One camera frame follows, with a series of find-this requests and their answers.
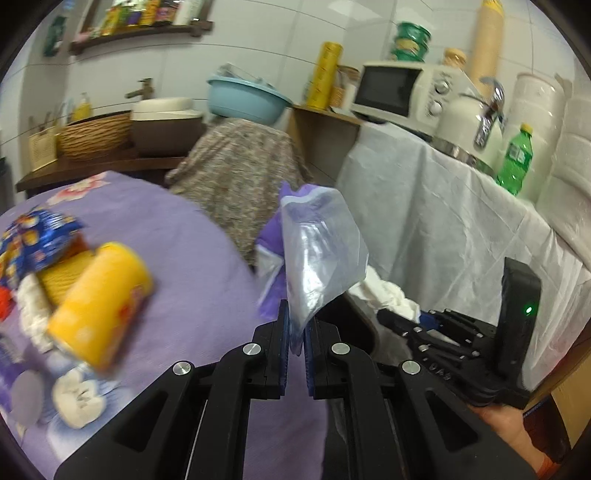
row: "orange sleeve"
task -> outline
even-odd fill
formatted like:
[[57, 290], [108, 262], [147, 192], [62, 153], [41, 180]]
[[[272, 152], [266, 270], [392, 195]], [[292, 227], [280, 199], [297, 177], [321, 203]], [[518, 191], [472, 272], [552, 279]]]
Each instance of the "orange sleeve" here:
[[552, 475], [556, 473], [556, 470], [558, 470], [559, 467], [559, 464], [554, 463], [552, 460], [550, 460], [550, 457], [548, 457], [548, 455], [545, 455], [544, 463], [542, 463], [542, 466], [537, 472], [538, 478], [540, 480], [549, 480], [552, 477]]

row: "light blue plastic tub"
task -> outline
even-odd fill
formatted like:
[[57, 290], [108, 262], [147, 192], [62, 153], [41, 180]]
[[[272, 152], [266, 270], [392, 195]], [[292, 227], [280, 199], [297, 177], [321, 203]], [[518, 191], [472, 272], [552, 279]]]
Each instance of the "light blue plastic tub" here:
[[213, 76], [208, 81], [207, 107], [214, 115], [274, 124], [291, 100], [275, 89], [246, 80]]

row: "electric kettle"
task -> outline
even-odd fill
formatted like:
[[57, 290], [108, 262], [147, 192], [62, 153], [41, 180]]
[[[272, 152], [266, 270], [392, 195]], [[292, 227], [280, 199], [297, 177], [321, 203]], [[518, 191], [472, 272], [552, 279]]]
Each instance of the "electric kettle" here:
[[494, 78], [482, 83], [493, 86], [490, 102], [470, 93], [462, 93], [444, 109], [431, 146], [491, 177], [501, 168], [503, 133], [501, 120], [505, 105], [503, 86]]

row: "yellow sponge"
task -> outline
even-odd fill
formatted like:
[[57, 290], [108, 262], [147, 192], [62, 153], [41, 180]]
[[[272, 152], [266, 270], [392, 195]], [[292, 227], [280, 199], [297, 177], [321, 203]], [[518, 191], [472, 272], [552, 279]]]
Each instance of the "yellow sponge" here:
[[37, 273], [51, 303], [61, 305], [70, 287], [76, 283], [93, 258], [94, 253], [87, 250]]

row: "person's arm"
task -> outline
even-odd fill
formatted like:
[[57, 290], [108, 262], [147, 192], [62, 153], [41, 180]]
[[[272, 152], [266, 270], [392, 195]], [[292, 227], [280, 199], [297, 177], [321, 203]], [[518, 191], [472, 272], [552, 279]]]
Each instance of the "person's arm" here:
[[491, 405], [484, 408], [470, 406], [470, 408], [531, 465], [539, 478], [549, 478], [558, 470], [558, 464], [534, 447], [523, 425], [521, 410], [508, 405]]

